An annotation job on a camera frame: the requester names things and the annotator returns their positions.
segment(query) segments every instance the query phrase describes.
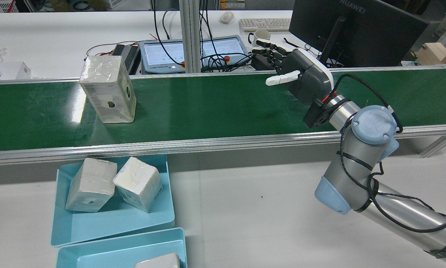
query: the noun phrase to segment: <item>blue joint cap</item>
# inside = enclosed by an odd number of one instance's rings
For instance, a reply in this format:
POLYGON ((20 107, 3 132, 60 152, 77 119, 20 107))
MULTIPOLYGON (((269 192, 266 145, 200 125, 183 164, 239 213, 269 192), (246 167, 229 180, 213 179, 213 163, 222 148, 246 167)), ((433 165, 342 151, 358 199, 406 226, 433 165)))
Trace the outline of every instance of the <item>blue joint cap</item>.
POLYGON ((386 144, 394 136, 397 123, 388 108, 370 105, 353 117, 352 131, 362 142, 372 145, 386 144))
POLYGON ((318 183, 314 195, 321 203, 342 215, 347 214, 351 209, 348 202, 324 176, 318 183))
POLYGON ((398 149, 398 147, 400 147, 400 144, 398 143, 398 141, 395 140, 395 138, 391 138, 390 141, 388 142, 388 145, 386 146, 385 150, 381 154, 378 162, 380 163, 383 159, 385 159, 385 157, 389 156, 391 153, 396 151, 396 149, 398 149))

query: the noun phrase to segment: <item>blue tray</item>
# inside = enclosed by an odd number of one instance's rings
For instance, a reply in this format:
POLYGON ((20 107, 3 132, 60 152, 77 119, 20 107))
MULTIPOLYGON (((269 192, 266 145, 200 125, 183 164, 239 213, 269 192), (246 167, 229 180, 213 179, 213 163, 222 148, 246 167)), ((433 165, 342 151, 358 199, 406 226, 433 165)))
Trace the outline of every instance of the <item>blue tray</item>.
POLYGON ((181 228, 63 246, 56 268, 133 268, 139 261, 172 252, 186 268, 185 233, 181 228))
MULTIPOLYGON (((160 172, 163 191, 150 213, 127 204, 116 189, 115 194, 98 212, 66 210, 71 180, 82 162, 60 166, 56 181, 56 201, 52 222, 51 246, 64 246, 95 239, 123 236, 175 227, 175 212, 170 192, 167 157, 138 156, 160 172)), ((119 171, 128 157, 103 158, 117 163, 119 171)))

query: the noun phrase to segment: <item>green conveyor belt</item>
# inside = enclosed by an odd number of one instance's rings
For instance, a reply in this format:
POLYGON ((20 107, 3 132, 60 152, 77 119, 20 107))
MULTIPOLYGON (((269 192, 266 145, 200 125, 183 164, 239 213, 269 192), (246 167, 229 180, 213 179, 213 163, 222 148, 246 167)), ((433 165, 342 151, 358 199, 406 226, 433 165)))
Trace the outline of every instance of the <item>green conveyor belt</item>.
MULTIPOLYGON (((373 85, 405 126, 446 124, 446 69, 351 71, 373 85)), ((337 79, 342 73, 334 73, 337 79)), ((135 121, 102 124, 77 82, 0 84, 0 151, 333 130, 308 129, 308 106, 268 74, 132 80, 135 121)), ((360 107, 380 104, 344 79, 338 93, 360 107)))

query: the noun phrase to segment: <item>plastic-wrapped box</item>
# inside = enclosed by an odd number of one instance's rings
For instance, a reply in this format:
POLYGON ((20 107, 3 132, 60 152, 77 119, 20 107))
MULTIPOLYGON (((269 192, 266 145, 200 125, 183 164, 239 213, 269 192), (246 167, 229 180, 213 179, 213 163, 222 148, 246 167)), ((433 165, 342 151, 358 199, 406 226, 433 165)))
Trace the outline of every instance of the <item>plastic-wrapped box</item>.
POLYGON ((147 213, 163 189, 157 168, 135 157, 127 160, 113 182, 127 203, 147 213))
POLYGON ((71 182, 66 209, 97 212, 114 195, 117 164, 86 158, 71 182))
POLYGON ((134 268, 180 268, 180 258, 173 252, 135 263, 134 268))
POLYGON ((131 123, 137 99, 122 56, 88 56, 79 83, 103 123, 131 123))

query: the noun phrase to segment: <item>white tabletop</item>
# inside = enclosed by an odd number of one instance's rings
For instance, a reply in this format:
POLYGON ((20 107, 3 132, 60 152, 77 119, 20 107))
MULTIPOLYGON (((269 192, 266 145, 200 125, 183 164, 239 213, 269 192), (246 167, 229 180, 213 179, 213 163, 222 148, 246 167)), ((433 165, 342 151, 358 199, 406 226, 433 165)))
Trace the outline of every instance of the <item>white tabletop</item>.
MULTIPOLYGON (((238 20, 243 17, 291 17, 291 10, 233 11, 229 24, 219 22, 223 10, 209 11, 213 36, 240 35, 245 46, 248 33, 238 20)), ((165 39, 161 18, 157 12, 158 33, 165 39)), ((172 39, 182 38, 179 12, 169 12, 165 26, 172 39)), ((34 78, 75 78, 80 76, 86 51, 92 46, 121 41, 140 41, 156 36, 153 12, 69 12, 69 13, 0 13, 0 51, 4 61, 23 61, 34 78)), ((203 26, 203 37, 209 38, 203 26)), ((303 44, 289 32, 272 32, 272 41, 303 44)), ((99 47, 91 55, 111 51, 115 45, 99 47)))

